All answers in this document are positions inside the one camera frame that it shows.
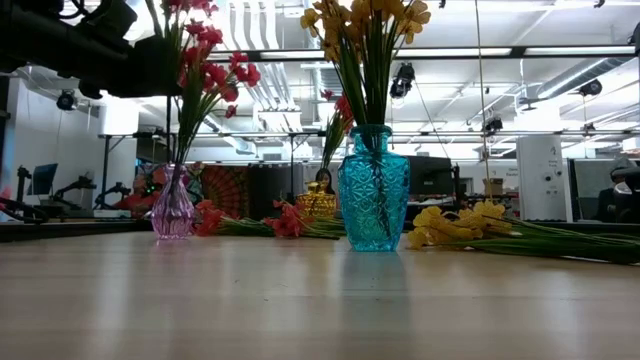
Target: tapestry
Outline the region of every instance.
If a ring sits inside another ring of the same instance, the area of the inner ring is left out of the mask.
[[[249,216],[249,176],[244,166],[207,165],[202,171],[205,199],[235,218]]]

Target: cable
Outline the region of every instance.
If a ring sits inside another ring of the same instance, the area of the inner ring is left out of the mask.
[[[416,89],[418,89],[418,95],[420,95],[420,101],[422,101],[422,106],[424,107],[424,111],[427,112],[427,117],[429,118],[429,122],[431,123],[431,126],[433,127],[433,132],[436,134],[436,138],[438,138],[438,142],[440,143],[440,146],[442,146],[442,150],[444,151],[444,155],[447,157],[447,159],[451,159],[451,157],[449,157],[449,154],[447,153],[447,149],[444,147],[444,144],[440,140],[440,134],[438,134],[438,129],[436,129],[436,125],[433,123],[433,119],[431,119],[431,114],[429,113],[429,109],[427,108],[427,104],[424,102],[424,98],[422,97],[422,91],[420,91],[420,86],[418,86],[417,82],[416,82]]]
[[[482,50],[481,50],[481,41],[480,41],[480,11],[478,10],[478,0],[474,0],[476,5],[476,31],[478,34],[478,65],[480,68],[480,88],[484,89],[484,72],[482,70]],[[489,153],[487,151],[487,115],[484,112],[485,102],[484,102],[484,91],[480,91],[480,101],[482,102],[482,147],[483,147],[483,158],[485,162],[485,170],[487,175],[487,184],[491,184],[491,178],[489,177]],[[488,187],[489,190],[489,200],[493,202],[493,193],[491,191],[491,186]]]

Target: ceiling light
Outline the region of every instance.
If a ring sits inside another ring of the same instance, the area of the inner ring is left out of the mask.
[[[506,56],[511,53],[511,48],[482,48],[482,56]],[[422,57],[444,57],[444,56],[478,56],[478,49],[475,48],[451,48],[451,49],[401,49],[398,51],[399,58],[422,58]]]
[[[283,60],[283,59],[319,59],[324,60],[322,50],[310,51],[265,51],[260,54],[262,60]]]
[[[570,47],[534,47],[525,50],[529,56],[558,56],[558,55],[634,55],[633,46],[570,46]]]

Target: turquoise glass vase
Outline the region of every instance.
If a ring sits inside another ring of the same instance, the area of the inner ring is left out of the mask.
[[[340,205],[356,251],[395,251],[409,200],[409,160],[387,151],[391,128],[361,125],[339,170]]]

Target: white wall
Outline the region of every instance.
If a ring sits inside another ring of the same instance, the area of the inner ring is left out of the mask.
[[[82,198],[83,206],[92,206],[102,183],[104,140],[98,138],[102,127],[100,119],[82,111],[59,110],[53,99],[29,90],[22,79],[12,79],[10,86],[10,131],[5,146],[9,161],[2,169],[2,179],[10,179],[12,198],[15,199],[18,191],[19,166],[33,172],[36,166],[57,163],[53,191],[89,173],[98,188],[95,191],[85,190],[84,194],[71,190],[65,194],[65,200],[80,203]],[[114,149],[110,154],[107,188],[115,181],[131,186],[135,156],[136,140],[124,140]],[[38,204],[37,196],[26,196],[29,184],[27,180],[25,202]]]

